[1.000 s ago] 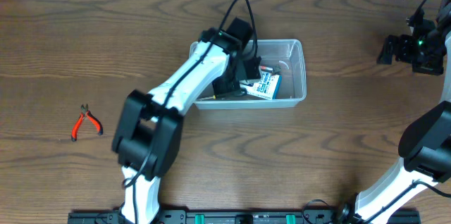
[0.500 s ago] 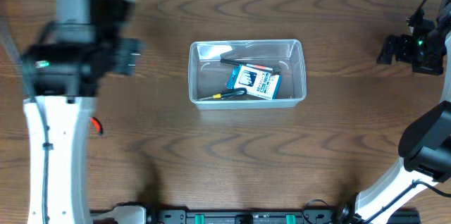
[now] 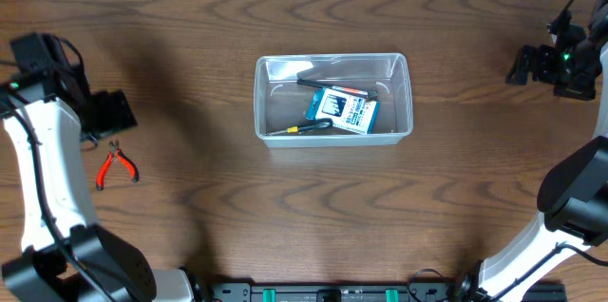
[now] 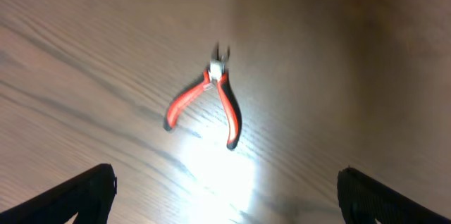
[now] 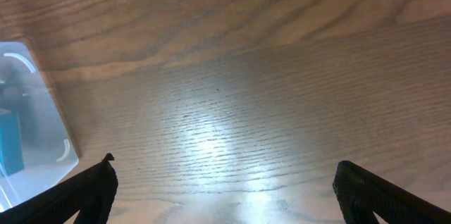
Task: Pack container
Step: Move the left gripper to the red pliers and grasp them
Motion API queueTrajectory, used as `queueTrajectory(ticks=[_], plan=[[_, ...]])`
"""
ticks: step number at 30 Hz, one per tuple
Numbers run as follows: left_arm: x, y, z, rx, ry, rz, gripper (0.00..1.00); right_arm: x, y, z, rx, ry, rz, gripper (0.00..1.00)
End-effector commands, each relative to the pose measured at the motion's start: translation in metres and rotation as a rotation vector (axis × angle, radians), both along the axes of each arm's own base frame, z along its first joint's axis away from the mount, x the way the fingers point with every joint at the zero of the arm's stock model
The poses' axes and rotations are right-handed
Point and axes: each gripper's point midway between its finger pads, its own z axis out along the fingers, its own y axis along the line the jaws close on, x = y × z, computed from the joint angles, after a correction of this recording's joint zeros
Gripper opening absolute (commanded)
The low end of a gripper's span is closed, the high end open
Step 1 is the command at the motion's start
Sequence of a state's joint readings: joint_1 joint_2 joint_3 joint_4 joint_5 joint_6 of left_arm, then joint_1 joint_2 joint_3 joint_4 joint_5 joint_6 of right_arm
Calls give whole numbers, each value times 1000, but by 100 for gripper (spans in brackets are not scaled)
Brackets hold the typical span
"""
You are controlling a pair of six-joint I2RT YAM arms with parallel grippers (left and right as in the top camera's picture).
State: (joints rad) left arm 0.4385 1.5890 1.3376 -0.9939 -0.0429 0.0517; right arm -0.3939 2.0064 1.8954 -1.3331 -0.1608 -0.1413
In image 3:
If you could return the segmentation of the small claw hammer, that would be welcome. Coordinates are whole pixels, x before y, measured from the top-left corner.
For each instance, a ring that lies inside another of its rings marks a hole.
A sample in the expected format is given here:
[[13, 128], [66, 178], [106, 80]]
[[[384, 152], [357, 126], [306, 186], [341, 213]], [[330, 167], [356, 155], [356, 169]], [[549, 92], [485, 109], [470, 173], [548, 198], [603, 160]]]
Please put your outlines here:
[[344, 87], [344, 86], [339, 86], [339, 85], [332, 85], [332, 84], [327, 84], [327, 83], [321, 83], [318, 81], [309, 81], [309, 80], [303, 80], [303, 79], [298, 79], [296, 81], [296, 83], [298, 85], [305, 85], [305, 86], [314, 87], [314, 88], [333, 89], [333, 90], [340, 91], [343, 93], [348, 93], [348, 94], [352, 94], [352, 95], [355, 95], [358, 97], [365, 98], [367, 101], [374, 101], [378, 98], [378, 92], [375, 89], [361, 90], [361, 89], [356, 89], [356, 88], [351, 88], [351, 87]]

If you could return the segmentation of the white and teal box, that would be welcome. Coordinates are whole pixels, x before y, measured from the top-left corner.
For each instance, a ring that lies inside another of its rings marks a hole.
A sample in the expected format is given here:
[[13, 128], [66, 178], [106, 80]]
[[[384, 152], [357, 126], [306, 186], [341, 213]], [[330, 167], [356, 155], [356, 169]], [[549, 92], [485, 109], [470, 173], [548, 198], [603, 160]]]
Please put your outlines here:
[[368, 101], [335, 89], [322, 88], [312, 98], [306, 119], [330, 119], [332, 126], [356, 134], [370, 134], [379, 111], [377, 101]]

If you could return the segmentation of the black yellow screwdriver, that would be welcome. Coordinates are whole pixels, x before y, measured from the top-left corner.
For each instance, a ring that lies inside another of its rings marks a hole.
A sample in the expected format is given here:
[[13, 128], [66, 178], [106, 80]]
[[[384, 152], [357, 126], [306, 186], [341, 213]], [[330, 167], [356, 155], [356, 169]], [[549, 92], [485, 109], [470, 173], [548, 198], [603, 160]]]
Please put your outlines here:
[[276, 136], [283, 134], [300, 134], [311, 132], [315, 130], [327, 129], [333, 126], [333, 121], [331, 119], [321, 119], [317, 121], [310, 121], [309, 123], [304, 123], [301, 125], [290, 126], [281, 130], [273, 131], [268, 133], [268, 136]]

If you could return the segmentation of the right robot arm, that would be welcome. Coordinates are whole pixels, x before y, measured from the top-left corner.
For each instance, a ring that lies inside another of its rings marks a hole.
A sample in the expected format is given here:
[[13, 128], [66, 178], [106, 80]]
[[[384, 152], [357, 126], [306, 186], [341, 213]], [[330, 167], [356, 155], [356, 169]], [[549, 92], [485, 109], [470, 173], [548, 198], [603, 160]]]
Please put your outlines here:
[[[596, 0], [587, 27], [568, 8], [547, 26], [550, 46], [522, 47], [505, 81], [542, 82], [557, 97], [592, 101], [596, 79], [607, 75], [607, 0]], [[553, 167], [537, 196], [537, 213], [496, 255], [456, 284], [457, 301], [521, 301], [572, 255], [607, 240], [607, 103], [600, 104], [593, 139]]]

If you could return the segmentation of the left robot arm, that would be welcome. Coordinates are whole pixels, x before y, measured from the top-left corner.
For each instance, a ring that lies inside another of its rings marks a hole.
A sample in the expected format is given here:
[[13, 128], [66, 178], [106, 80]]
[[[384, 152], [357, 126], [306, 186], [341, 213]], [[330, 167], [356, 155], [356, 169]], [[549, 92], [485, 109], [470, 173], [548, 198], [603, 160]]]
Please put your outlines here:
[[184, 268], [154, 270], [143, 253], [104, 228], [82, 159], [136, 126], [121, 90], [92, 92], [67, 39], [33, 32], [10, 42], [17, 68], [1, 85], [1, 120], [14, 146], [24, 200], [20, 256], [2, 278], [21, 301], [202, 301]]

